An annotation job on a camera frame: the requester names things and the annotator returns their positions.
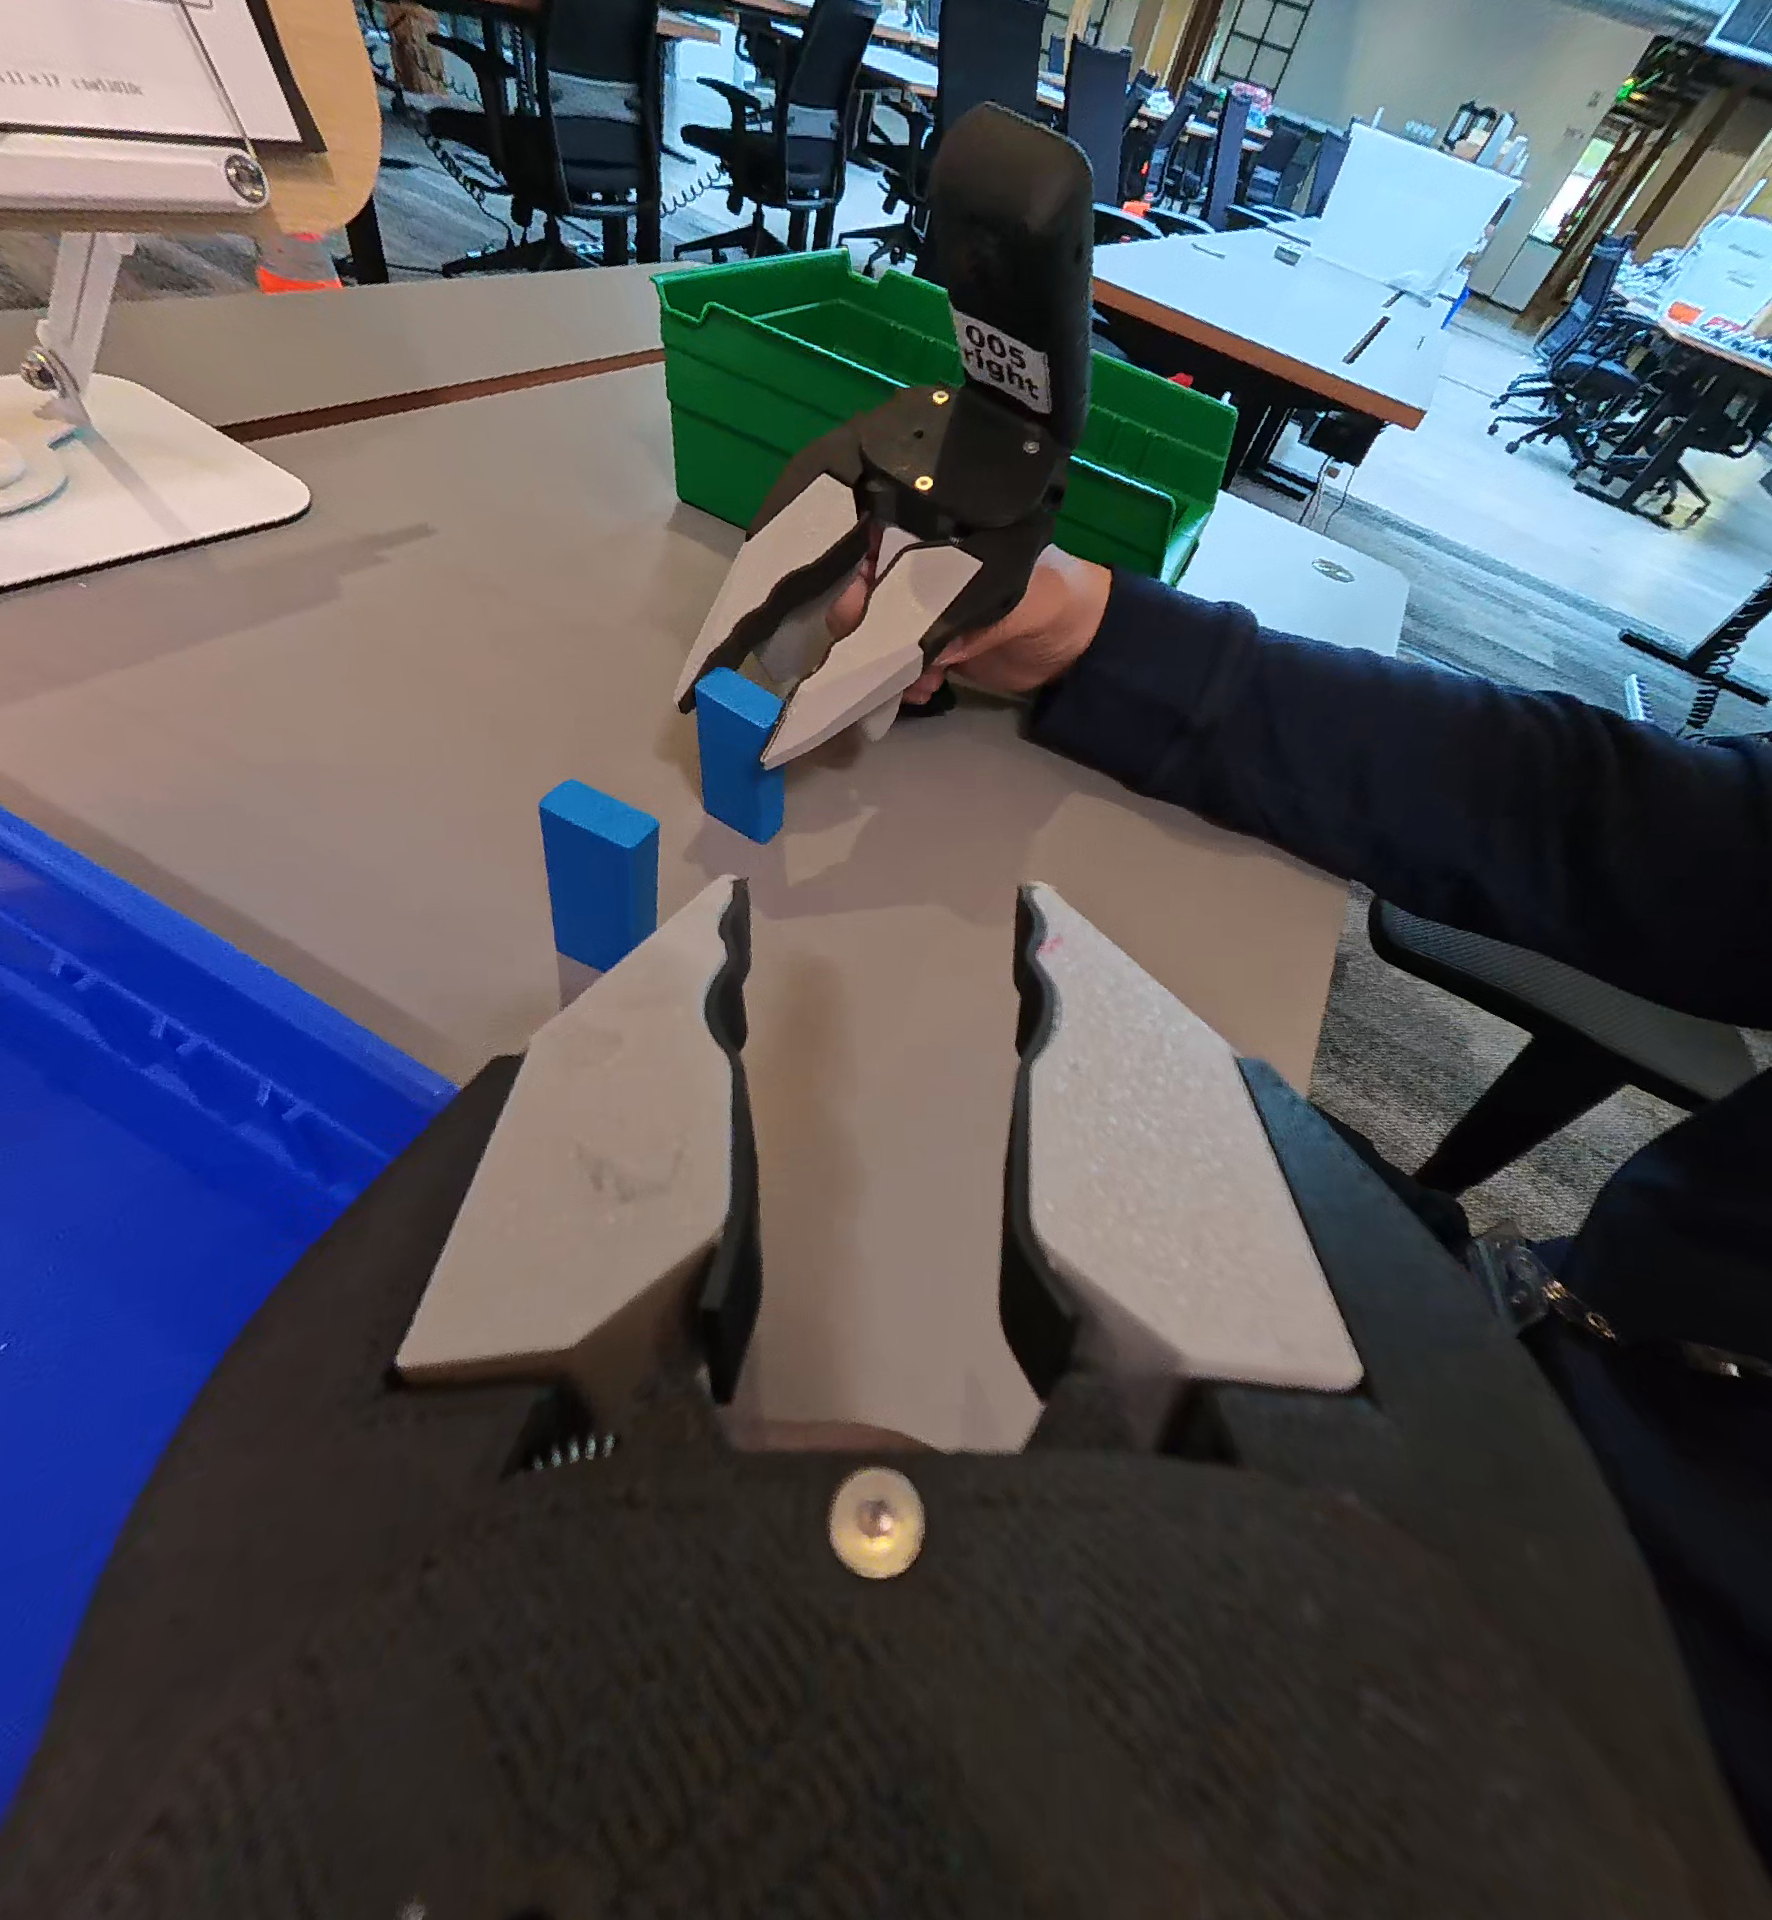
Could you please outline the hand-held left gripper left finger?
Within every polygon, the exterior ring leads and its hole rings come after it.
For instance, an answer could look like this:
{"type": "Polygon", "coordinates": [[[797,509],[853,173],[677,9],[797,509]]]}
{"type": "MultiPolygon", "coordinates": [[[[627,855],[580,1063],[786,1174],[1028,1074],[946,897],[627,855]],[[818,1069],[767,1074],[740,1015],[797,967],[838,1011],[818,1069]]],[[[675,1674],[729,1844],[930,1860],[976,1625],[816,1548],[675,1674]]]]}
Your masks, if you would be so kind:
{"type": "Polygon", "coordinates": [[[408,1385],[729,1404],[762,1307],[752,913],[713,882],[541,1026],[394,1358],[408,1385]]]}

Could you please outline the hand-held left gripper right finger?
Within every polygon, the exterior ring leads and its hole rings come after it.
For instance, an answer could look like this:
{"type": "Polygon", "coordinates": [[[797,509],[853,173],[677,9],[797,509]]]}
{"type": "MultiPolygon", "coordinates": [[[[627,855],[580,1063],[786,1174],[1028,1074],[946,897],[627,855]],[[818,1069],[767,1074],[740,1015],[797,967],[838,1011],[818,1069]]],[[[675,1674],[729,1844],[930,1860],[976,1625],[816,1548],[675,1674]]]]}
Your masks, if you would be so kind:
{"type": "Polygon", "coordinates": [[[1034,1396],[1075,1370],[1363,1381],[1244,1061],[1047,883],[1019,889],[998,1324],[1034,1396]]]}

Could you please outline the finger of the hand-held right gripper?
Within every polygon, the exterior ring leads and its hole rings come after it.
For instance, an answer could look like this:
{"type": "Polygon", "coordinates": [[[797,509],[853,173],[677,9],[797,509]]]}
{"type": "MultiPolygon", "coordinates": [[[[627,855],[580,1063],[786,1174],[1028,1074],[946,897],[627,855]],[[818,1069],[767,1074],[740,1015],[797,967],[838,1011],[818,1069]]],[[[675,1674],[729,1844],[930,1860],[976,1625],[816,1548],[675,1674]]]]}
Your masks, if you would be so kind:
{"type": "Polygon", "coordinates": [[[869,528],[886,499],[878,475],[812,475],[797,499],[764,510],[681,665],[675,711],[690,715],[700,682],[721,667],[748,667],[793,696],[824,665],[832,649],[824,608],[871,551],[869,528]]]}
{"type": "Polygon", "coordinates": [[[866,722],[927,667],[927,643],[983,564],[962,547],[902,547],[874,577],[857,626],[799,684],[759,756],[777,770],[866,722]]]}

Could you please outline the blue rectangular wooden block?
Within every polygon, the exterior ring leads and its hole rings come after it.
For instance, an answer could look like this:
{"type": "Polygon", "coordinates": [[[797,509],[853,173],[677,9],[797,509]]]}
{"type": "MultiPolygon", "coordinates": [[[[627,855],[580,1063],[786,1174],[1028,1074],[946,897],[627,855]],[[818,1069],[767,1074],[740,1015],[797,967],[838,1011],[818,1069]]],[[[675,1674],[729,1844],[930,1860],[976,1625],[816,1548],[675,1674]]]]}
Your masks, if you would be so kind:
{"type": "Polygon", "coordinates": [[[541,857],[554,948],[608,972],[660,924],[660,822],[581,779],[540,802],[541,857]]]}
{"type": "Polygon", "coordinates": [[[744,674],[716,667],[695,689],[707,817],[740,838],[771,843],[784,825],[784,771],[762,756],[777,728],[782,700],[744,674]]]}

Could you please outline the green storage bin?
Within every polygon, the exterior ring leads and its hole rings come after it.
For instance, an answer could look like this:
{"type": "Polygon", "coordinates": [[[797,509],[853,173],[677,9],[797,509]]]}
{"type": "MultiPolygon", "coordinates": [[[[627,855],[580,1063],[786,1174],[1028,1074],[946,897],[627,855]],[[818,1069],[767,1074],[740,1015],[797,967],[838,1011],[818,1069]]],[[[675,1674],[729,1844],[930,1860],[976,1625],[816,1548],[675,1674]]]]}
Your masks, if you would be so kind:
{"type": "MultiPolygon", "coordinates": [[[[904,387],[957,385],[946,294],[847,252],[784,254],[655,280],[679,501],[748,530],[782,467],[904,387]]],[[[1090,417],[1055,543],[1175,583],[1231,469],[1218,398],[1097,354],[1090,417]]]]}

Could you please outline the blue storage bin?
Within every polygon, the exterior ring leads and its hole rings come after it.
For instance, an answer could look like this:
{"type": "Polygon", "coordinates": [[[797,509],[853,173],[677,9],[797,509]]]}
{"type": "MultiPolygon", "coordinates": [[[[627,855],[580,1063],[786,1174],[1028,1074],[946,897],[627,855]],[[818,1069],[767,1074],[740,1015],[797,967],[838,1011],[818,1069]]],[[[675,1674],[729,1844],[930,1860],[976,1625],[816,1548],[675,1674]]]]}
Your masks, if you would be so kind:
{"type": "Polygon", "coordinates": [[[0,1819],[205,1380],[453,1094],[0,807],[0,1819]]]}

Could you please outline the person's right forearm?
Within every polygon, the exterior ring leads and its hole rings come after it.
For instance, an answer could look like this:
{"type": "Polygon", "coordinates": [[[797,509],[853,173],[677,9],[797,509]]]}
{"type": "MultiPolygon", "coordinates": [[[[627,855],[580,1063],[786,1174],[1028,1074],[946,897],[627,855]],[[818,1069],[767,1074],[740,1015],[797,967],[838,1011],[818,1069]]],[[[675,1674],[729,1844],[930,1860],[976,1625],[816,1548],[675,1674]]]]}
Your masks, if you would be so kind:
{"type": "Polygon", "coordinates": [[[1280,637],[1125,577],[1031,734],[1393,906],[1772,1031],[1772,748],[1280,637]]]}

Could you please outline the person's right hand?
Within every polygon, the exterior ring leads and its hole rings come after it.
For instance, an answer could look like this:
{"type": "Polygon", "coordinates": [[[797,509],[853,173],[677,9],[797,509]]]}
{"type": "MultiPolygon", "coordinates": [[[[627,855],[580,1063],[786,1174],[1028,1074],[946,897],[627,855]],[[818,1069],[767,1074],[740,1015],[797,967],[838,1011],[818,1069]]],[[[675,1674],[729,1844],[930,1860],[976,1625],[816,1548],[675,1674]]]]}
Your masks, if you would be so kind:
{"type": "Polygon", "coordinates": [[[927,706],[951,682],[1015,702],[1061,678],[1090,647],[1112,594],[1112,570],[1047,547],[1015,610],[956,637],[902,694],[927,706]]]}

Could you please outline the black office chair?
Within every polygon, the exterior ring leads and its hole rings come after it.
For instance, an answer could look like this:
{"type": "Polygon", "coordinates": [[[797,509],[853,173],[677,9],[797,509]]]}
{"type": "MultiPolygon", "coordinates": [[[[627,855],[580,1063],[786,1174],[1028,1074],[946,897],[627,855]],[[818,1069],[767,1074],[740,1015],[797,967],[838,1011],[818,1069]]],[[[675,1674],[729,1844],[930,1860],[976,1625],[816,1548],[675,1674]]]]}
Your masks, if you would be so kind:
{"type": "Polygon", "coordinates": [[[815,3],[770,102],[734,84],[703,83],[729,105],[730,122],[688,125],[681,145],[718,163],[729,212],[750,209],[750,219],[671,246],[673,259],[707,254],[718,263],[725,254],[762,258],[832,247],[859,81],[879,9],[879,3],[815,3]]]}
{"type": "Polygon", "coordinates": [[[477,105],[424,112],[436,151],[467,151],[489,171],[516,238],[465,254],[440,276],[543,273],[587,265],[565,226],[601,230],[599,265],[662,259],[662,51],[651,3],[465,5],[477,40],[431,46],[465,64],[477,105]]]}
{"type": "Polygon", "coordinates": [[[928,178],[942,138],[970,108],[994,105],[1031,120],[1043,120],[1039,62],[1047,5],[1039,3],[948,3],[938,30],[936,95],[922,101],[904,87],[890,110],[902,120],[902,138],[883,150],[883,206],[892,220],[850,228],[847,246],[869,247],[863,272],[911,267],[927,238],[928,178]]]}

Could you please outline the white office desk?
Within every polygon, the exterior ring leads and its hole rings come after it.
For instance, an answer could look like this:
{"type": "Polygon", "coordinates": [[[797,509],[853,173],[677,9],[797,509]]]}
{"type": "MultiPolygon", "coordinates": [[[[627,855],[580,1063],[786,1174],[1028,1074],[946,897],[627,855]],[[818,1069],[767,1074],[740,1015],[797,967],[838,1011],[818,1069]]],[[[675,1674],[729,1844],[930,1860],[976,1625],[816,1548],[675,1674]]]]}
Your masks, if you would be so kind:
{"type": "Polygon", "coordinates": [[[1226,480],[1305,501],[1280,467],[1286,426],[1345,415],[1371,448],[1414,431],[1435,400],[1445,309],[1261,228],[1112,244],[1093,254],[1093,305],[1148,372],[1186,374],[1236,410],[1226,480]]]}

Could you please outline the white partition box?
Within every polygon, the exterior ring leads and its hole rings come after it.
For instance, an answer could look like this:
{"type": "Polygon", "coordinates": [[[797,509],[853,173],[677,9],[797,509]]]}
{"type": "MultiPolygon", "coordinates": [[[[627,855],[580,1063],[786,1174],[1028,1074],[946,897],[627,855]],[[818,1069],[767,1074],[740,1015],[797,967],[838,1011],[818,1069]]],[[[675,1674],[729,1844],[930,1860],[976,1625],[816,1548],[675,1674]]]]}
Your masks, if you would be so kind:
{"type": "Polygon", "coordinates": [[[1382,289],[1422,300],[1466,293],[1520,182],[1354,120],[1325,210],[1292,242],[1382,289]]]}

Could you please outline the grey seat office chair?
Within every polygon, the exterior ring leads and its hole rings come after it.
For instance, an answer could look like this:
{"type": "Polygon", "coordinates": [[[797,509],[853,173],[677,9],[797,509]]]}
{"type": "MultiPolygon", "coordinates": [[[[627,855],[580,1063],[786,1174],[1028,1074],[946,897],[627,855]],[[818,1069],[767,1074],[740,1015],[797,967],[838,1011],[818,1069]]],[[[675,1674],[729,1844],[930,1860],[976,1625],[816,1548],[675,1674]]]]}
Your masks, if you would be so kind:
{"type": "Polygon", "coordinates": [[[1420,1167],[1426,1187],[1477,1187],[1623,1089],[1695,1112],[1762,1069],[1737,1026],[1679,1015],[1386,900],[1370,902],[1368,937],[1385,963],[1528,1036],[1420,1167]]]}

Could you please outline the white side table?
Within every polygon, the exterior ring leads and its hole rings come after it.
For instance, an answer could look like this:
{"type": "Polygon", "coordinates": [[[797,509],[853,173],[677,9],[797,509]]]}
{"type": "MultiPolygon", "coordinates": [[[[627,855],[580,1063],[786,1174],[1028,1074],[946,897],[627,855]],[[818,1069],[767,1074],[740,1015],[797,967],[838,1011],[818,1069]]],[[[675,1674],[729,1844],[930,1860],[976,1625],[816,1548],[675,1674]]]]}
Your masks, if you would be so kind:
{"type": "Polygon", "coordinates": [[[1408,577],[1316,535],[1296,520],[1220,494],[1177,590],[1210,605],[1236,605],[1257,625],[1288,637],[1399,654],[1408,577]]]}

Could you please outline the person's torso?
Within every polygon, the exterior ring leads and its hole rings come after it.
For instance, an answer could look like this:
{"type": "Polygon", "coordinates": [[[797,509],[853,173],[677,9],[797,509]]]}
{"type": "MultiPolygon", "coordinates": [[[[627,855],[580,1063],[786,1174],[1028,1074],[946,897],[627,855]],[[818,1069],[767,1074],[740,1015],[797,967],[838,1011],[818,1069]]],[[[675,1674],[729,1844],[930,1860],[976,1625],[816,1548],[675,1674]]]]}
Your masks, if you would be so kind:
{"type": "Polygon", "coordinates": [[[1552,1271],[1528,1347],[1635,1535],[1772,1878],[1772,1068],[1634,1156],[1552,1271]]]}

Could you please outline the white desk stand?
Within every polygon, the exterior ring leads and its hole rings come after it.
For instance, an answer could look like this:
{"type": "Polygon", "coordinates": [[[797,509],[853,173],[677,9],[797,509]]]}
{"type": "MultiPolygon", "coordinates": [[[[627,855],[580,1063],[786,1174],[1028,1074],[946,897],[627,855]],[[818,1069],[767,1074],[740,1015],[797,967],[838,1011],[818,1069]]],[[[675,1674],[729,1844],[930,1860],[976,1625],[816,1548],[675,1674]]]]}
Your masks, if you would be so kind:
{"type": "Polygon", "coordinates": [[[21,372],[0,375],[0,594],[271,530],[297,475],[130,379],[98,372],[125,234],[70,234],[21,372]]]}

